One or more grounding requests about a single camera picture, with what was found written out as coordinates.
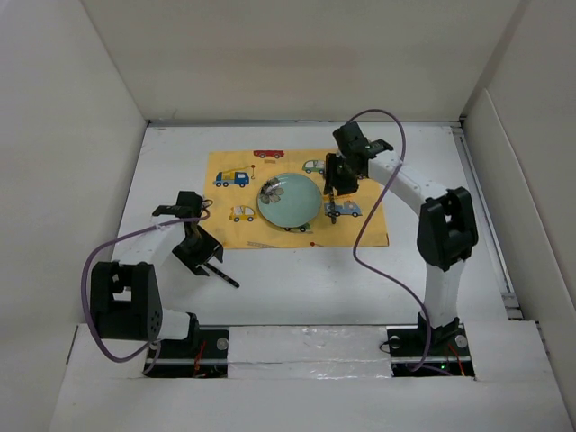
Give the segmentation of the silver fork patterned handle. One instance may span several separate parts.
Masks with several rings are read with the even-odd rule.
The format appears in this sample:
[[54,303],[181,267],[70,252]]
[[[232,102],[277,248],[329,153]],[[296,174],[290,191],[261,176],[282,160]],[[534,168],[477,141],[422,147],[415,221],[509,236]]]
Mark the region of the silver fork patterned handle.
[[232,285],[234,288],[238,289],[240,287],[240,284],[234,280],[233,278],[231,278],[230,276],[228,276],[227,274],[223,273],[219,268],[217,268],[216,266],[210,264],[210,263],[206,263],[204,265],[204,267],[208,270],[210,270],[211,272],[213,272],[215,275],[217,275],[220,279],[224,280],[226,283]]

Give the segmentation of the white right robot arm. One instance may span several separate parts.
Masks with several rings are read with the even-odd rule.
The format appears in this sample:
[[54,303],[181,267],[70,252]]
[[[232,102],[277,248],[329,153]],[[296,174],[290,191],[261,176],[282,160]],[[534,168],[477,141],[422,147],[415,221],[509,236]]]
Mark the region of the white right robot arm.
[[333,132],[338,152],[326,156],[325,192],[354,194],[359,179],[374,180],[418,216],[417,248],[427,265],[424,310],[427,324],[416,332],[418,348],[437,354],[449,341],[446,329],[458,325],[457,296],[465,261],[479,235],[473,201],[464,187],[450,189],[404,163],[391,144],[370,140],[357,122]]

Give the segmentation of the green floral ceramic plate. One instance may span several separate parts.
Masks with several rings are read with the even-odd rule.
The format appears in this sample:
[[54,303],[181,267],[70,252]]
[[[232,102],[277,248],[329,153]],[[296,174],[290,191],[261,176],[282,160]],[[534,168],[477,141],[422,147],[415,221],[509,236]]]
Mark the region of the green floral ceramic plate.
[[260,187],[256,204],[264,219],[284,230],[306,230],[322,207],[318,186],[306,175],[282,173]]

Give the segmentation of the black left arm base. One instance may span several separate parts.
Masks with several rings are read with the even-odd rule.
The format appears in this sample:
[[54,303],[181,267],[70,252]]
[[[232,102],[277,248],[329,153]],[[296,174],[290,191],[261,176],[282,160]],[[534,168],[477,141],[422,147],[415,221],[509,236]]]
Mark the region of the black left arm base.
[[228,377],[230,328],[203,326],[189,313],[185,339],[161,342],[156,355],[148,351],[143,374],[148,378],[222,379]]

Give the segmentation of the white foam base cover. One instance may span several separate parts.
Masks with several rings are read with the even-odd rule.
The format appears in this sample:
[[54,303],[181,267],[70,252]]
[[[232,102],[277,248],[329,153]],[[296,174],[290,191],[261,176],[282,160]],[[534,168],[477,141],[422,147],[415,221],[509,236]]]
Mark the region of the white foam base cover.
[[392,362],[378,326],[245,326],[229,331],[230,379],[387,379]]

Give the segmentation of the yellow car print placemat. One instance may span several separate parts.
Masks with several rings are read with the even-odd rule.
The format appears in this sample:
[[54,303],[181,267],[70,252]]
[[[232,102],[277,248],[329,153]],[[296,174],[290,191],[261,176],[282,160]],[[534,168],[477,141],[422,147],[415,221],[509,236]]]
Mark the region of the yellow car print placemat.
[[360,230],[381,187],[360,179],[355,193],[326,194],[326,155],[324,149],[212,152],[204,228],[229,249],[388,246],[382,209]]

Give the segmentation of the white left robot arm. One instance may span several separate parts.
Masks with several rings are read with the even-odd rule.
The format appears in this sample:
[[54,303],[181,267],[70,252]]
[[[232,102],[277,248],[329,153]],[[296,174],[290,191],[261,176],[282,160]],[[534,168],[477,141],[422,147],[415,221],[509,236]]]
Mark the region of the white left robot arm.
[[195,192],[181,191],[172,205],[152,212],[151,226],[111,240],[100,249],[133,239],[114,261],[93,264],[98,251],[86,260],[81,276],[86,323],[98,343],[105,339],[167,342],[180,356],[200,348],[199,323],[191,312],[163,307],[157,268],[176,258],[196,276],[207,276],[212,259],[223,260],[223,246],[200,222],[208,218],[208,201]]

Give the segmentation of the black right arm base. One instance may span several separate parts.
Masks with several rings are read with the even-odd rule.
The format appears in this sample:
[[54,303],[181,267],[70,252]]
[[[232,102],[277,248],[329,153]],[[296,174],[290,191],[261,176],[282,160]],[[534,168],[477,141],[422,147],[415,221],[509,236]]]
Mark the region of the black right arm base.
[[462,376],[474,377],[472,354],[464,325],[458,318],[441,328],[431,330],[421,316],[415,325],[386,328],[386,339],[380,350],[390,356],[394,378]]

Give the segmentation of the silver spoon patterned handle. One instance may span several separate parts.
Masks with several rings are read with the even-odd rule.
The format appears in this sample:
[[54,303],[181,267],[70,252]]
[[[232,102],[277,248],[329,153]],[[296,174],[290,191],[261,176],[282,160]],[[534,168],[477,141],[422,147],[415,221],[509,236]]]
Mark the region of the silver spoon patterned handle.
[[335,225],[337,223],[338,216],[336,212],[336,202],[333,191],[328,193],[328,216],[330,217],[331,223]]

